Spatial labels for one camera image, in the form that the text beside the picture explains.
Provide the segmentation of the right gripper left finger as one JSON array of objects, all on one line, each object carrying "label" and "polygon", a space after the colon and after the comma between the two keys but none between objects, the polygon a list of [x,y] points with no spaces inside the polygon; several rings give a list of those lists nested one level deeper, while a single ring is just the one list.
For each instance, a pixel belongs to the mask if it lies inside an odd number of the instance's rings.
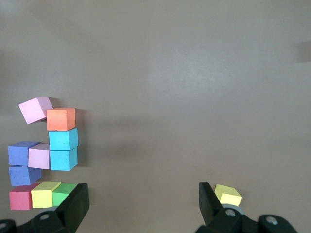
[{"label": "right gripper left finger", "polygon": [[2,233],[74,233],[89,210],[86,183],[79,183],[53,211],[44,211],[28,222],[17,226],[12,219],[0,221]]}]

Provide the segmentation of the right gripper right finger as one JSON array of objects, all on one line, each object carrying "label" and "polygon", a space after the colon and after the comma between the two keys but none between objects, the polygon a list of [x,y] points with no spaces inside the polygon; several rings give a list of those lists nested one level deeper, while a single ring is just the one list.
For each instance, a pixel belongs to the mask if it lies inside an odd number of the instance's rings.
[{"label": "right gripper right finger", "polygon": [[199,207],[205,222],[197,233],[295,233],[284,218],[261,215],[258,221],[247,217],[239,207],[222,205],[208,182],[199,183]]}]

